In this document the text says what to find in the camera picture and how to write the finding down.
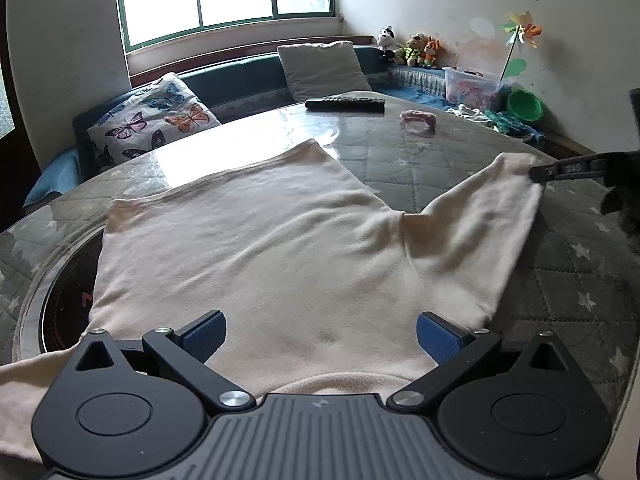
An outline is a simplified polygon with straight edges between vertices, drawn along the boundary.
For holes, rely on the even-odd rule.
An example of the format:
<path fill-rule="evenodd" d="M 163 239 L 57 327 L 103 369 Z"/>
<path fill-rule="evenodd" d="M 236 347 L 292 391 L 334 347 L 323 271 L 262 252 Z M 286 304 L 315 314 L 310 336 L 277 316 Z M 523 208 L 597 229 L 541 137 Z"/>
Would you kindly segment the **pink hair scrunchie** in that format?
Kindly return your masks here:
<path fill-rule="evenodd" d="M 437 124 L 436 115 L 424 110 L 404 110 L 399 114 L 399 119 L 405 129 L 416 134 L 431 134 Z"/>

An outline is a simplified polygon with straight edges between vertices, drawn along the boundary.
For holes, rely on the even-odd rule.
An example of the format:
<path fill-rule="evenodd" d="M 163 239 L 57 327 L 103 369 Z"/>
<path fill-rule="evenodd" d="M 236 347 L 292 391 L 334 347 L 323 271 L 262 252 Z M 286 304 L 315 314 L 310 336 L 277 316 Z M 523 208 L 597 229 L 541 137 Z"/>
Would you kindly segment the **cream beige shirt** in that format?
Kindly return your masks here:
<path fill-rule="evenodd" d="M 116 339 L 209 310 L 209 366 L 254 396 L 389 396 L 434 368 L 416 319 L 495 316 L 544 192 L 501 154 L 418 214 L 386 205 L 314 141 L 107 214 L 89 324 Z"/>

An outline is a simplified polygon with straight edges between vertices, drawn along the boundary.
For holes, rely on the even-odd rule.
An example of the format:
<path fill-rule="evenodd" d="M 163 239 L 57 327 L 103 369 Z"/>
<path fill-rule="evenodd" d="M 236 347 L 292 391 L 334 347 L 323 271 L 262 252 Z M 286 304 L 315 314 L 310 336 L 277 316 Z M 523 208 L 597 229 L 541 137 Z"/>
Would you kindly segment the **black remote control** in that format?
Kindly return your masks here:
<path fill-rule="evenodd" d="M 306 110 L 327 113 L 383 114 L 385 100 L 378 98 L 353 98 L 352 96 L 328 96 L 305 101 Z"/>

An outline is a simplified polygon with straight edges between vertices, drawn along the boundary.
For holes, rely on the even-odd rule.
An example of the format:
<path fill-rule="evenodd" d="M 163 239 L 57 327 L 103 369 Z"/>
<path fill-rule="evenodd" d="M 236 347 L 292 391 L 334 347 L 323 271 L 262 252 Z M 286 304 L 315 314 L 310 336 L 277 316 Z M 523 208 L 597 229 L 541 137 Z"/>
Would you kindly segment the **clear plastic storage box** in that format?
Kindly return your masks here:
<path fill-rule="evenodd" d="M 445 67 L 445 98 L 479 110 L 495 110 L 499 106 L 503 82 L 464 67 Z"/>

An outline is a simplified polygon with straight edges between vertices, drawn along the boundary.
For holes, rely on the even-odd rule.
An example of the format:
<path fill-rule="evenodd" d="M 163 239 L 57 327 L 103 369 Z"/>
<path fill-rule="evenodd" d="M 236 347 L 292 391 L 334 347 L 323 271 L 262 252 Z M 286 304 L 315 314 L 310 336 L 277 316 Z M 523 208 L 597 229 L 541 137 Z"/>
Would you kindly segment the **round black induction cooktop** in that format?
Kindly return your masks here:
<path fill-rule="evenodd" d="M 53 271 L 39 322 L 43 352 L 73 347 L 89 324 L 103 230 L 89 233 L 70 248 Z"/>

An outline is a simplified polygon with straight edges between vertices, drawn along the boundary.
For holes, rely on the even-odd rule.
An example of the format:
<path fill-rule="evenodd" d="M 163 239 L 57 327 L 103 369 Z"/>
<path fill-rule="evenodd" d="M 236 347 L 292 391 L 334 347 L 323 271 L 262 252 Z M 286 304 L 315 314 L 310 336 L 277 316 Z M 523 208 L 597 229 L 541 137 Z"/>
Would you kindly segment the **black white plush toy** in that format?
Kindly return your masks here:
<path fill-rule="evenodd" d="M 378 47 L 380 58 L 384 63 L 395 62 L 397 44 L 392 26 L 388 25 L 381 30 L 376 40 L 376 46 Z"/>

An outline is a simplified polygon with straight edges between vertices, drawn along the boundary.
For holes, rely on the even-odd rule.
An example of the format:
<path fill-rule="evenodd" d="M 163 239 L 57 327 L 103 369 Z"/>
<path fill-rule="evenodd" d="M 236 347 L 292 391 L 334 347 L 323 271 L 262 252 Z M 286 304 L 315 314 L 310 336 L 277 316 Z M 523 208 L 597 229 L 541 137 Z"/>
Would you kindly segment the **plain beige pillow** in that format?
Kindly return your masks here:
<path fill-rule="evenodd" d="M 286 44 L 279 46 L 277 52 L 288 91 L 297 103 L 371 90 L 350 41 Z"/>

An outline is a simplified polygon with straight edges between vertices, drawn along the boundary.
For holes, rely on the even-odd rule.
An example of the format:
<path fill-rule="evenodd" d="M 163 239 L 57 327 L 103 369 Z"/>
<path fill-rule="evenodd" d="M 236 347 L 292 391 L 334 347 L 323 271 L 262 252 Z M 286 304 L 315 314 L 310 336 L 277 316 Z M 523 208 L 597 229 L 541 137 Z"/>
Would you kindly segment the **green plastic bowl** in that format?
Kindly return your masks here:
<path fill-rule="evenodd" d="M 506 110 L 521 122 L 538 122 L 544 117 L 541 102 L 532 92 L 522 89 L 514 89 L 509 93 Z"/>

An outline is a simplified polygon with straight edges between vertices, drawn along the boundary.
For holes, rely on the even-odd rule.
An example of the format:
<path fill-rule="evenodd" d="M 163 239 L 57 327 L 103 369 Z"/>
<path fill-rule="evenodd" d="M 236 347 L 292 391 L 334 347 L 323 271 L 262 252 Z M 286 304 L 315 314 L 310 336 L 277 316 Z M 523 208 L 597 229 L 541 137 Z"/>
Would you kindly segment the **crumpled clothes pile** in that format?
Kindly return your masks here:
<path fill-rule="evenodd" d="M 449 107 L 447 113 L 465 119 L 468 122 L 474 122 L 474 124 L 480 124 L 481 126 L 498 131 L 505 136 L 520 139 L 523 142 L 544 142 L 543 133 L 529 125 L 525 125 L 524 122 L 521 122 L 509 112 L 480 110 L 479 108 L 471 108 L 459 104 L 455 107 Z"/>

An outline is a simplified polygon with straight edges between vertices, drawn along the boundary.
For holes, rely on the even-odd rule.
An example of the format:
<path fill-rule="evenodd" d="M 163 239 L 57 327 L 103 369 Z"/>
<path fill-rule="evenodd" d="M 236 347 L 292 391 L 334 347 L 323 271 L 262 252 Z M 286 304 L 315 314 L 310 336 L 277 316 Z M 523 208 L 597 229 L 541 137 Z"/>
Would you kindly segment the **yellow brown plush toy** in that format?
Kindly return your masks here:
<path fill-rule="evenodd" d="M 427 36 L 422 34 L 422 32 L 411 36 L 403 47 L 395 51 L 396 63 L 409 67 L 423 67 L 426 44 Z"/>

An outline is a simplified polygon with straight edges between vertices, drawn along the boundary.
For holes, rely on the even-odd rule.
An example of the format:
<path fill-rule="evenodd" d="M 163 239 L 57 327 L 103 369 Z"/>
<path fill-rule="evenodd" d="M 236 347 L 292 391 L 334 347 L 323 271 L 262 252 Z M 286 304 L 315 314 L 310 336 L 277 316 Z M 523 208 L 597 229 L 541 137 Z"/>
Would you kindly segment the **butterfly print pillow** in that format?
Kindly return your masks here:
<path fill-rule="evenodd" d="M 99 170 L 220 125 L 218 118 L 174 73 L 134 92 L 88 129 Z"/>

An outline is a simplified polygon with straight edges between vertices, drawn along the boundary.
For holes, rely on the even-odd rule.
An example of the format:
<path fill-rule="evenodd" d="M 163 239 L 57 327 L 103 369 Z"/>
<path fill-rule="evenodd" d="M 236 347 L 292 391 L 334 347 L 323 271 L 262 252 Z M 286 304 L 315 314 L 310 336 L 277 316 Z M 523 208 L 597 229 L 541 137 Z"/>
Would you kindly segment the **colourful paper pinwheel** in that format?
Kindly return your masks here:
<path fill-rule="evenodd" d="M 529 47 L 536 49 L 538 37 L 542 34 L 542 27 L 536 24 L 530 11 L 510 13 L 509 21 L 502 24 L 501 27 L 506 34 L 506 46 L 509 48 L 500 74 L 500 79 L 503 80 L 506 78 L 506 72 L 515 49 L 520 48 L 523 44 L 528 44 Z"/>

